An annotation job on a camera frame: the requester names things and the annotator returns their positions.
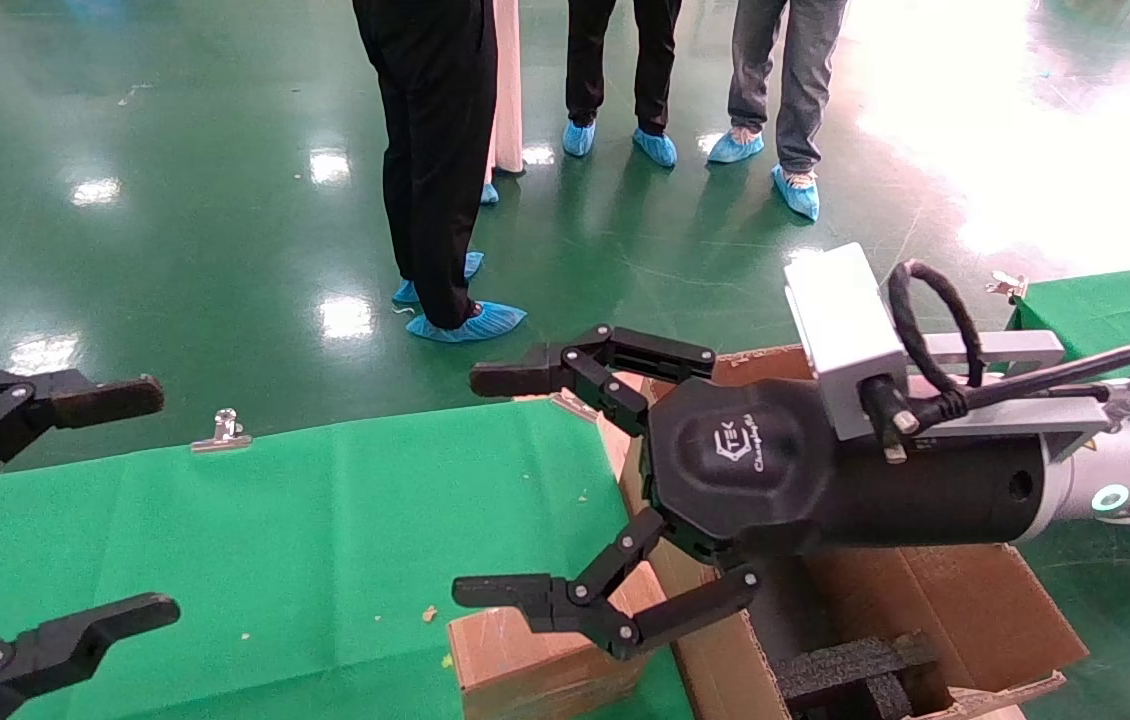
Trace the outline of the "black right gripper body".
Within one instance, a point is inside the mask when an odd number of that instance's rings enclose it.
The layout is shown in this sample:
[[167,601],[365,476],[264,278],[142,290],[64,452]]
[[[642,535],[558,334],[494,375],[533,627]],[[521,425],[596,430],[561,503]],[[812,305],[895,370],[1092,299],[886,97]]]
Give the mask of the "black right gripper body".
[[649,407],[644,493],[701,561],[1012,543],[1044,497],[1040,439],[838,439],[811,381],[693,378]]

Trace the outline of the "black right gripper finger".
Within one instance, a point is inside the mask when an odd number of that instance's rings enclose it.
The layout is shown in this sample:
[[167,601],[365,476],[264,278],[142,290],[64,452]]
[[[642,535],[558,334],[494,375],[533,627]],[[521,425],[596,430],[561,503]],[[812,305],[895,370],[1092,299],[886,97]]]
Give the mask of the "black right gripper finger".
[[566,389],[616,428],[642,437],[647,432],[647,398],[626,387],[617,373],[676,387],[690,378],[712,378],[715,363],[716,352],[711,348],[602,324],[570,342],[537,342],[516,363],[475,364],[470,389],[486,398],[551,394]]
[[619,661],[666,647],[742,611],[760,575],[730,569],[719,579],[628,614],[611,601],[625,579],[673,534],[664,515],[644,509],[575,579],[550,574],[459,576],[452,601],[464,609],[515,609],[536,634],[577,633]]

